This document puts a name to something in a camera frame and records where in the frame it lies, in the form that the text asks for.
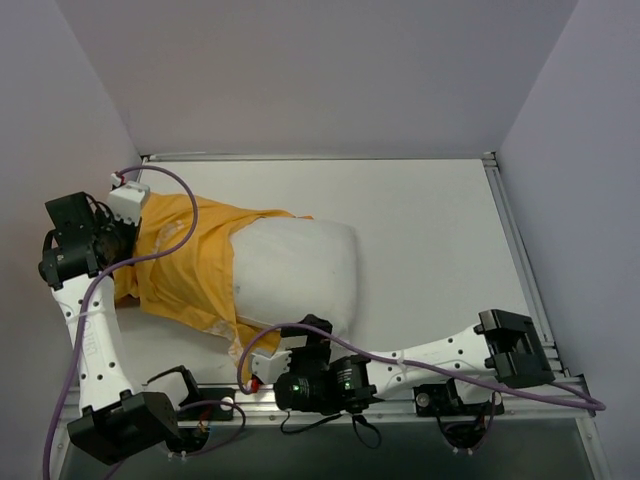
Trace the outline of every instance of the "metal frame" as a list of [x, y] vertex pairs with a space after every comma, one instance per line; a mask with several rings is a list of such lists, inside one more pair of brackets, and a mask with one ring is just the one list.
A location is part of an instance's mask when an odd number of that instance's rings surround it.
[[[487, 174], [487, 180], [491, 187], [491, 193], [498, 209], [498, 215], [502, 222], [502, 229], [504, 230], [509, 244], [509, 250], [513, 257], [516, 270], [518, 272], [518, 278], [520, 279], [520, 285], [525, 295], [527, 302], [527, 308], [529, 314], [534, 319], [534, 323], [540, 329], [539, 333], [546, 341], [552, 342], [555, 346], [553, 339], [553, 333], [551, 331], [551, 325], [544, 311], [544, 305], [542, 303], [542, 297], [536, 284], [535, 276], [529, 262], [529, 256], [527, 255], [527, 249], [524, 245], [520, 231], [515, 222], [513, 211], [509, 205], [509, 199], [500, 176], [500, 169], [495, 160], [495, 156], [492, 159], [483, 160], [485, 166], [485, 172]], [[563, 370], [566, 377], [569, 378], [569, 371]], [[607, 457], [604, 453], [598, 431], [596, 429], [593, 416], [589, 415], [584, 418], [576, 418], [576, 425], [582, 445], [587, 455], [587, 460], [591, 467], [593, 477], [596, 480], [610, 480], [611, 470], [607, 462]]]
[[[206, 154], [206, 153], [171, 153], [157, 154], [142, 157], [143, 163], [168, 162], [168, 161], [293, 161], [293, 160], [376, 160], [390, 159], [389, 156], [327, 156], [327, 155], [228, 155], [228, 154]], [[417, 160], [425, 157], [402, 157], [398, 160]], [[557, 382], [582, 389], [587, 392], [587, 385], [581, 377], [571, 377], [569, 372], [563, 368], [549, 320], [547, 319], [542, 304], [542, 299], [538, 291], [533, 270], [529, 263], [526, 248], [516, 226], [513, 212], [509, 205], [506, 191], [500, 177], [500, 171], [492, 153], [485, 154], [482, 159], [489, 187], [491, 189], [498, 216], [500, 218], [503, 231], [512, 255], [514, 265], [520, 279], [521, 288], [525, 297], [529, 313], [538, 329], [538, 333], [543, 340], [543, 346], [547, 353], [552, 369], [558, 377]], [[237, 389], [235, 385], [202, 384], [202, 387], [230, 387]], [[534, 393], [541, 395], [555, 396], [558, 398], [570, 398], [571, 394], [558, 390], [552, 386], [543, 386], [530, 389]], [[248, 426], [268, 426], [279, 425], [285, 418], [285, 413], [280, 411], [276, 404], [273, 392], [269, 389], [261, 394], [246, 397], [241, 394], [236, 396], [240, 405], [247, 414]], [[604, 450], [600, 443], [593, 417], [585, 410], [578, 410], [568, 407], [554, 406], [525, 400], [519, 397], [506, 395], [503, 397], [505, 415], [496, 417], [497, 422], [508, 422], [509, 420], [548, 420], [558, 418], [573, 418], [576, 421], [578, 431], [582, 438], [582, 443], [589, 461], [591, 470], [596, 480], [609, 480], [611, 473], [607, 464]], [[56, 430], [54, 438], [55, 451], [52, 458], [52, 478], [58, 478], [69, 447], [69, 437], [66, 432], [66, 424], [78, 418], [79, 389], [72, 389], [65, 401], [65, 407], [61, 416], [60, 424]], [[378, 423], [405, 423], [423, 422], [433, 423], [431, 418], [419, 418], [415, 415], [415, 407], [411, 392], [404, 392], [383, 403], [372, 405], [366, 412], [367, 416], [375, 419]], [[289, 422], [291, 424], [309, 424], [317, 420], [317, 415], [294, 413]], [[348, 423], [348, 417], [343, 417], [336, 423]], [[229, 425], [239, 424], [239, 418], [235, 418]], [[195, 427], [195, 422], [184, 423], [185, 427]]]

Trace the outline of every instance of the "gray floor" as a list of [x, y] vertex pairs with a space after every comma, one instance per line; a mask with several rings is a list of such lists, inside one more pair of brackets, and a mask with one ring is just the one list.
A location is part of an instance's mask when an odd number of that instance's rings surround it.
[[[380, 425], [383, 445], [369, 450], [350, 425], [323, 426], [297, 436], [254, 427], [234, 444], [199, 458], [168, 461], [149, 449], [126, 461], [113, 476], [127, 479], [259, 480], [327, 479], [592, 479], [573, 420], [509, 421], [495, 425], [474, 456], [456, 456], [434, 424]], [[220, 429], [220, 438], [226, 433]], [[62, 479], [100, 479], [107, 468], [70, 449]]]

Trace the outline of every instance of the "white fabric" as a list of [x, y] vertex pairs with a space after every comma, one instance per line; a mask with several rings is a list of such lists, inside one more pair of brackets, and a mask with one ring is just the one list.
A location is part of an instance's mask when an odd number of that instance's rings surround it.
[[312, 313], [345, 336], [356, 316], [355, 231], [340, 223], [262, 218], [231, 237], [236, 312], [258, 327]]

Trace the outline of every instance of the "screw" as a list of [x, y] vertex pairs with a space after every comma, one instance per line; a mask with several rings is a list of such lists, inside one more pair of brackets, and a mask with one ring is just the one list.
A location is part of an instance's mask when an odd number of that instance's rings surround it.
[[419, 393], [416, 396], [416, 405], [418, 405], [420, 408], [425, 408], [429, 406], [429, 395], [427, 395], [426, 393]]
[[[227, 403], [233, 403], [233, 398], [231, 397], [224, 397], [222, 399], [223, 402], [227, 402]], [[229, 407], [228, 405], [220, 405], [220, 410], [222, 410], [223, 412], [228, 412], [229, 410], [231, 410], [232, 407]]]

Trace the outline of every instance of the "yellow fabric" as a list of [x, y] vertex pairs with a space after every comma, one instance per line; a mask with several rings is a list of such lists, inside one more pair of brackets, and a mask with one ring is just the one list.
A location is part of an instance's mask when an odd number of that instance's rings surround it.
[[[198, 330], [226, 337], [237, 361], [258, 329], [237, 321], [233, 301], [234, 232], [262, 217], [292, 217], [282, 210], [246, 210], [197, 197], [199, 219], [191, 239], [178, 251], [115, 272], [116, 300], [131, 295], [145, 312], [169, 317]], [[171, 248], [191, 227], [186, 195], [152, 194], [142, 212], [134, 255]], [[258, 346], [273, 351], [277, 332]]]

